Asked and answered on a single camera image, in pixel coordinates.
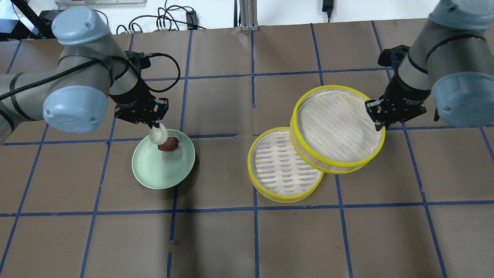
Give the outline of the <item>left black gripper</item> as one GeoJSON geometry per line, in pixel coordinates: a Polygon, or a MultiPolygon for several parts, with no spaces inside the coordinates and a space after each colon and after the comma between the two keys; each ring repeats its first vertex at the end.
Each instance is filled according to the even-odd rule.
{"type": "Polygon", "coordinates": [[[113,95],[116,104],[114,116],[133,124],[158,125],[169,109],[166,97],[152,95],[145,83],[137,83],[129,91],[113,95]]]}

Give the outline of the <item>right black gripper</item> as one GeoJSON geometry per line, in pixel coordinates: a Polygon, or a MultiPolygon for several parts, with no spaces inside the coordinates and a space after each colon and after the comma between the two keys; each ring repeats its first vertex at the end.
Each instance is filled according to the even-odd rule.
{"type": "Polygon", "coordinates": [[[427,90],[419,90],[406,84],[390,83],[378,100],[367,100],[365,108],[375,124],[377,132],[389,125],[404,123],[427,112],[424,102],[427,90]]]}

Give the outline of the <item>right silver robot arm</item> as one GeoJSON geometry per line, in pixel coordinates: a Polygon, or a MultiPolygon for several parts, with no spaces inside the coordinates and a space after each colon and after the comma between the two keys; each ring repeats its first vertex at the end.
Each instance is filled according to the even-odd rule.
{"type": "Polygon", "coordinates": [[[492,27],[492,0],[440,0],[412,46],[385,49],[378,64],[394,75],[378,100],[368,100],[368,115],[380,131],[427,112],[456,128],[493,123],[493,54],[484,32],[492,27]]]}

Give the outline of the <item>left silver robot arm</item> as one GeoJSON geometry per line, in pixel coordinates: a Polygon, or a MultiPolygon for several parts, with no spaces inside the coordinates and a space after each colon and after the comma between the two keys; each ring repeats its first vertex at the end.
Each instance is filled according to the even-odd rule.
{"type": "Polygon", "coordinates": [[[56,69],[1,75],[1,143],[28,121],[44,120],[69,133],[93,132],[113,100],[116,118],[148,125],[152,143],[164,144],[168,100],[155,97],[141,77],[153,54],[123,51],[88,7],[63,11],[51,29],[64,46],[56,69]]]}

